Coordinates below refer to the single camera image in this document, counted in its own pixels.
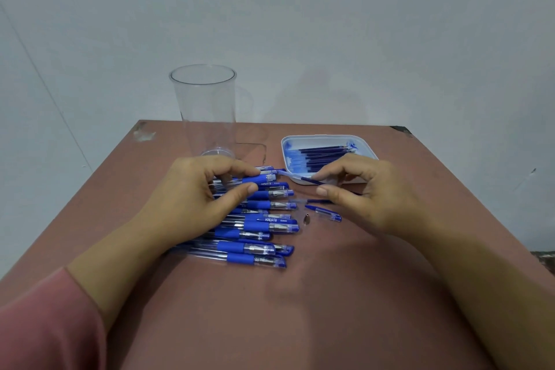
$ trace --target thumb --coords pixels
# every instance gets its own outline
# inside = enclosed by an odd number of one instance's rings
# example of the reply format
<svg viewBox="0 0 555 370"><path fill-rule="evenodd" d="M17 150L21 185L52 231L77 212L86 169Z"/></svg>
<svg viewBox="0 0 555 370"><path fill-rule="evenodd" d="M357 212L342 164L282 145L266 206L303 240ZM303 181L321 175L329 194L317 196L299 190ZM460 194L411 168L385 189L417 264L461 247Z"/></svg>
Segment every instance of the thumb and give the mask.
<svg viewBox="0 0 555 370"><path fill-rule="evenodd" d="M257 190L258 186L254 183L240 184L228 191L224 196L220 196L214 202L210 202L207 212L220 223L247 196L252 195Z"/></svg>
<svg viewBox="0 0 555 370"><path fill-rule="evenodd" d="M348 190L342 189L341 187L332 186L331 184L318 186L316 188L316 193L320 196L325 196L333 203L344 206L358 214L363 214L369 207L367 198L356 195Z"/></svg>

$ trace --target plastic cup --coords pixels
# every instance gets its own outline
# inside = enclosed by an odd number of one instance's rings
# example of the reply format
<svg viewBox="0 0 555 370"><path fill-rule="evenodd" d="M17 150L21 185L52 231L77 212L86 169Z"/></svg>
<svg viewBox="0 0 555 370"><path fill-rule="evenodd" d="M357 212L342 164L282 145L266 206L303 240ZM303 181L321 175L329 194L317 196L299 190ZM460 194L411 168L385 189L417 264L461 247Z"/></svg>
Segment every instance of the plastic cup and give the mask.
<svg viewBox="0 0 555 370"><path fill-rule="evenodd" d="M235 78L219 65L188 65L170 73L191 153L235 158Z"/></svg>

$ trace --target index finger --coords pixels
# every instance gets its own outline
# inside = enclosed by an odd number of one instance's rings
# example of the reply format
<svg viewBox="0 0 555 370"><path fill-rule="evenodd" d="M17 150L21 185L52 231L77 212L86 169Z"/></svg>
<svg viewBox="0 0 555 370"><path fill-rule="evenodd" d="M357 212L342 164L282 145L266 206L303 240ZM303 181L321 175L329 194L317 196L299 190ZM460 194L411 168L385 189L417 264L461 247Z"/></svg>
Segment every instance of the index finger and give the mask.
<svg viewBox="0 0 555 370"><path fill-rule="evenodd" d="M214 176L225 174L232 176L257 176L260 174L260 170L252 165L223 155L207 155L198 157L198 160L201 160L208 181L212 180Z"/></svg>
<svg viewBox="0 0 555 370"><path fill-rule="evenodd" d="M360 176L368 181L374 177L378 172L378 160L373 158L364 157L354 153L343 155L338 160L323 166L311 178L314 180L325 180L330 176L339 176L350 174L353 176Z"/></svg>

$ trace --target person's left hand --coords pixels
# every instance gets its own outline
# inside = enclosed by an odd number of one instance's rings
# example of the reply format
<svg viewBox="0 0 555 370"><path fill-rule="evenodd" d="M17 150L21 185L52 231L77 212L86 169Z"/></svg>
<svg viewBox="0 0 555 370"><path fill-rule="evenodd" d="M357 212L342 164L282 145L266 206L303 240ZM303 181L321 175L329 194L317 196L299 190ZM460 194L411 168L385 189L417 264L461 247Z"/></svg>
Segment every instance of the person's left hand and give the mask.
<svg viewBox="0 0 555 370"><path fill-rule="evenodd" d="M241 184L214 200L208 187L213 178L258 174L246 162L225 156L178 158L132 221L170 248L216 227L258 190L254 183Z"/></svg>

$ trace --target cup rim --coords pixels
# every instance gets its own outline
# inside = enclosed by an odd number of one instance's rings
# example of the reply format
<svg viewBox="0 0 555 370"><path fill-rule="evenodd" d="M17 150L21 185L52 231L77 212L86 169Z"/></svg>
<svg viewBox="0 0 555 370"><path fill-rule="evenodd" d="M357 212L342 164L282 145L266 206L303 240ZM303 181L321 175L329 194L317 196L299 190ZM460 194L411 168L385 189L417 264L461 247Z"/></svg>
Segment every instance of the cup rim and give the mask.
<svg viewBox="0 0 555 370"><path fill-rule="evenodd" d="M228 69L228 70L230 70L231 72L233 72L233 75L232 75L231 78L229 78L229 79L225 79L225 80L223 80L223 81L218 81L218 82L210 82L209 84L194 84L194 83L192 83L192 82L183 82L183 81L180 81L180 80L175 79L175 78L173 77L174 72L178 71L179 69L183 69L184 67L190 67L190 66L210 66L210 67L217 66L217 67L223 67L223 68ZM224 83L224 82L231 81L232 79L236 78L236 77L237 77L237 72L235 72L235 71L234 71L231 67L229 67L229 66L224 66L224 65L212 65L212 64L208 64L208 63L196 63L196 64L194 64L194 65L184 65L184 66L179 66L179 67L177 67L176 69L174 69L173 71L170 72L169 77L170 77L170 80L172 80L173 82L177 82L178 84L186 84L186 85L216 85L216 84L222 84L222 83Z"/></svg>

